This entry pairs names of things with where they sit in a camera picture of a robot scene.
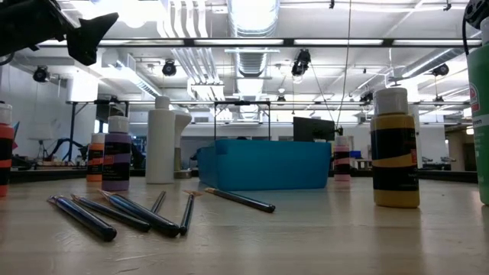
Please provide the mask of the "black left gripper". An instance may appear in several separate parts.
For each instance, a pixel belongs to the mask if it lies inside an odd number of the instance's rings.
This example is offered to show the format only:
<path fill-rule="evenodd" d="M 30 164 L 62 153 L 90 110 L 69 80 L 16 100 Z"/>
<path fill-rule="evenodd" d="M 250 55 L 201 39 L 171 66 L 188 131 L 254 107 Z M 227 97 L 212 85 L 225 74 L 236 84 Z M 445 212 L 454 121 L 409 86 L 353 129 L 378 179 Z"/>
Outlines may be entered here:
<path fill-rule="evenodd" d="M 80 19 L 80 26 L 63 15 L 57 1 L 1 1 L 1 56 L 24 48 L 37 50 L 46 40 L 64 40 L 69 55 L 79 63 L 90 66 L 97 61 L 97 47 L 108 30 L 118 20 L 117 12 L 92 19 Z"/>

